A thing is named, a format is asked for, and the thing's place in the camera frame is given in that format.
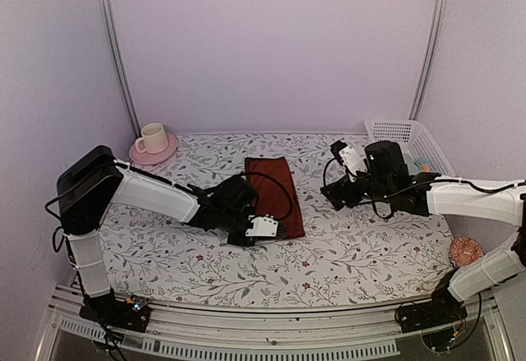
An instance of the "lavender wall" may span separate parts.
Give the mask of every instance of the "lavender wall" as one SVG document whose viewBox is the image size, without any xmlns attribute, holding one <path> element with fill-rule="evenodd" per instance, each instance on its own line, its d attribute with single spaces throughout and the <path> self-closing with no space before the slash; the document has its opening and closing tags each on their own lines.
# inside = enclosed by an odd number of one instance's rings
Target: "lavender wall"
<svg viewBox="0 0 526 361">
<path fill-rule="evenodd" d="M 526 176 L 526 0 L 448 0 L 421 121 L 465 178 Z M 450 220 L 490 250 L 515 228 Z M 526 359 L 526 279 L 496 290 L 515 357 Z"/>
<path fill-rule="evenodd" d="M 112 0 L 142 123 L 356 131 L 406 118 L 434 0 Z"/>
<path fill-rule="evenodd" d="M 58 175 L 99 143 L 132 140 L 97 0 L 0 0 L 0 359 L 30 357 L 57 281 L 44 203 Z"/>
</svg>

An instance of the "patterned mat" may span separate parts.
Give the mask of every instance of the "patterned mat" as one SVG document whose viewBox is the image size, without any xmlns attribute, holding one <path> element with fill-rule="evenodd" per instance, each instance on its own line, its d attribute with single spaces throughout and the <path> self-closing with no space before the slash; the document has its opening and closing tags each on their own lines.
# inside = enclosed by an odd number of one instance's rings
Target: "patterned mat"
<svg viewBox="0 0 526 361">
<path fill-rule="evenodd" d="M 376 303 L 429 294 L 451 268 L 450 229 L 442 217 L 404 213 L 390 220 L 370 206 L 336 212 L 320 194 L 329 147 L 350 135 L 186 135 L 176 155 L 147 168 L 210 187 L 243 170 L 245 157 L 285 156 L 307 236 L 253 248 L 226 244 L 167 216 L 112 205 L 101 228 L 110 282 L 123 294 L 182 303 L 309 308 Z M 328 181 L 343 175 L 335 164 Z M 381 214 L 387 207 L 381 206 Z"/>
</svg>

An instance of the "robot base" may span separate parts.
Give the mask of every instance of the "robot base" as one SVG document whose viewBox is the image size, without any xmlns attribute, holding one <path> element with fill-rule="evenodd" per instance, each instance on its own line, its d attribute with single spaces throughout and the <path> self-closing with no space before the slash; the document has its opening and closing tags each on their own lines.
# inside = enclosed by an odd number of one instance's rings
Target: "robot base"
<svg viewBox="0 0 526 361">
<path fill-rule="evenodd" d="M 468 316 L 464 305 L 453 298 L 447 289 L 453 274 L 454 271 L 451 271 L 442 278 L 431 295 L 431 301 L 400 306 L 396 310 L 394 319 L 403 333 L 457 322 Z"/>
<path fill-rule="evenodd" d="M 79 316 L 101 326 L 115 326 L 124 330 L 146 332 L 151 309 L 148 306 L 137 308 L 135 303 L 115 299 L 111 293 L 97 298 L 84 298 Z"/>
</svg>

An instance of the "white plastic basket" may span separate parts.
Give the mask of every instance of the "white plastic basket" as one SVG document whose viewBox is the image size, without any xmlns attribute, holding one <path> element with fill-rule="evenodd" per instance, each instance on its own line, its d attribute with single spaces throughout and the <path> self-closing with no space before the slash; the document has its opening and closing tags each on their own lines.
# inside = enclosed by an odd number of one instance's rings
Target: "white plastic basket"
<svg viewBox="0 0 526 361">
<path fill-rule="evenodd" d="M 366 120 L 365 128 L 371 141 L 396 141 L 414 159 L 426 157 L 431 163 L 431 171 L 455 176 L 453 167 L 438 143 L 418 121 Z"/>
</svg>

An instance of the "red cloth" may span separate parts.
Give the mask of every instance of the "red cloth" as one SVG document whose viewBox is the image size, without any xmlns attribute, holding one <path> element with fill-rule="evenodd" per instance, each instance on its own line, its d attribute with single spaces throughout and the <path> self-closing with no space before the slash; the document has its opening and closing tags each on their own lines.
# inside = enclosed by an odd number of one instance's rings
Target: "red cloth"
<svg viewBox="0 0 526 361">
<path fill-rule="evenodd" d="M 293 212 L 282 224 L 287 229 L 287 238 L 300 238 L 305 236 L 303 229 L 302 212 L 299 208 L 298 195 L 294 187 L 293 177 L 284 157 L 271 158 L 246 158 L 245 172 L 262 172 L 281 183 L 293 200 Z M 247 175 L 247 181 L 258 191 L 260 201 L 256 213 L 258 215 L 284 216 L 288 211 L 288 200 L 276 184 L 268 178 L 257 175 Z"/>
</svg>

